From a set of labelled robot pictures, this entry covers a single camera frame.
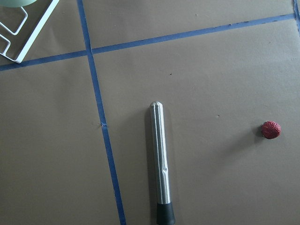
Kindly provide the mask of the steel muddler black tip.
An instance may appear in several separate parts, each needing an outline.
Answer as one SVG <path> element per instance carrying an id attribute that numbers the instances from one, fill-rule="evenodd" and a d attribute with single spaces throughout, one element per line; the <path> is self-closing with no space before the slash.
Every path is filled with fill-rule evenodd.
<path id="1" fill-rule="evenodd" d="M 173 225 L 175 216 L 171 198 L 162 103 L 154 101 L 150 104 L 150 117 L 157 184 L 157 224 Z"/>

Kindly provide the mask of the red strawberry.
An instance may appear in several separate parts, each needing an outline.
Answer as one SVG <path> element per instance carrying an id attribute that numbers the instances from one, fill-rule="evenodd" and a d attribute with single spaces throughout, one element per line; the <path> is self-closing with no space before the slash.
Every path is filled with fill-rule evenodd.
<path id="1" fill-rule="evenodd" d="M 266 121 L 261 125 L 262 136 L 266 139 L 275 139 L 281 134 L 281 126 L 274 121 Z"/>

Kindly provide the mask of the green bowl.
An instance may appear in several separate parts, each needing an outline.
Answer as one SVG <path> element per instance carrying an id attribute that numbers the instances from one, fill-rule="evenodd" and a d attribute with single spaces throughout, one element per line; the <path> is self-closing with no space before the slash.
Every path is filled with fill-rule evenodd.
<path id="1" fill-rule="evenodd" d="M 36 0 L 0 0 L 0 5 L 8 8 L 18 8 L 30 5 Z"/>

